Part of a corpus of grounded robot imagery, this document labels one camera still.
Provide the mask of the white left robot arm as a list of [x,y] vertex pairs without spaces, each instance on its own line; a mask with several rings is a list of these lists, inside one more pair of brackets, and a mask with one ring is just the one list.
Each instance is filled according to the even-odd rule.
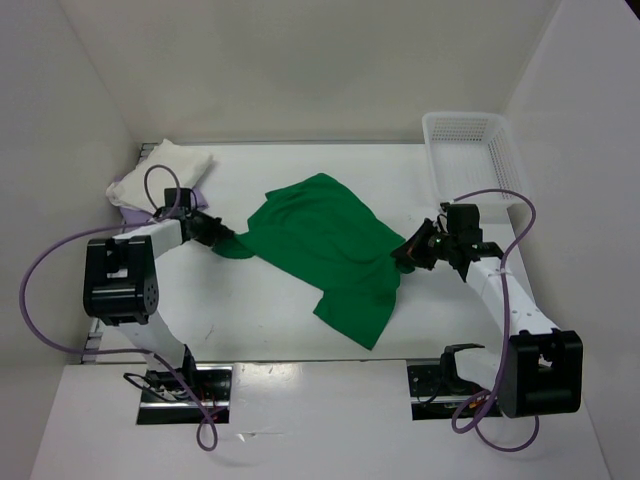
[[200,376],[189,347],[171,333],[159,312],[156,260],[190,241],[213,247],[232,238],[233,231],[199,211],[189,188],[167,188],[164,201],[153,223],[88,242],[83,306],[144,356],[152,387],[185,400],[197,393]]

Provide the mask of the green t shirt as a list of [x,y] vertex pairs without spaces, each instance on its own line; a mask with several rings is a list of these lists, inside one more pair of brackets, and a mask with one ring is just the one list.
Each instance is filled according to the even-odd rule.
[[258,257],[321,290],[315,315],[373,349],[395,309],[402,275],[414,270],[392,256],[404,238],[324,173],[265,198],[247,231],[218,242],[214,252],[228,259]]

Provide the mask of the white t shirt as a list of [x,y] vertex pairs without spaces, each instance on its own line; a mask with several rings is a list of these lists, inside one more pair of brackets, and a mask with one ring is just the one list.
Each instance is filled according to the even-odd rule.
[[145,160],[141,161],[121,180],[111,183],[106,197],[116,207],[125,207],[151,213],[164,199],[164,190],[176,186],[170,172],[154,169],[154,165],[168,167],[183,188],[195,187],[203,175],[213,166],[213,155],[207,151],[180,146],[164,139],[155,146]]

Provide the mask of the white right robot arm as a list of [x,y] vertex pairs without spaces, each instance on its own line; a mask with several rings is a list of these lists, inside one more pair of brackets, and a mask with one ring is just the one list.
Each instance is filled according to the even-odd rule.
[[560,329],[526,293],[495,242],[486,242],[473,204],[453,204],[425,219],[392,252],[400,266],[433,269],[447,263],[482,300],[506,342],[501,354],[480,344],[450,345],[440,357],[439,382],[450,393],[470,385],[495,389],[509,418],[573,413],[580,408],[583,343]]

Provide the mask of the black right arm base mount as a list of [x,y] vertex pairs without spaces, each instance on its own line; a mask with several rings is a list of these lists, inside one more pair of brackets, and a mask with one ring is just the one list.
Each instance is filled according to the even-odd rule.
[[436,360],[408,362],[408,389],[413,421],[450,420],[468,397],[481,391],[476,384],[463,381],[450,386],[442,379]]

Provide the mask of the white plastic laundry basket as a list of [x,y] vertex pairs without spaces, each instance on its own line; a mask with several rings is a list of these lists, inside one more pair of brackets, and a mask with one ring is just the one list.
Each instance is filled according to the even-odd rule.
[[469,199],[483,216],[497,217],[531,198],[521,155],[509,123],[498,114],[431,112],[422,117],[431,186],[438,204]]

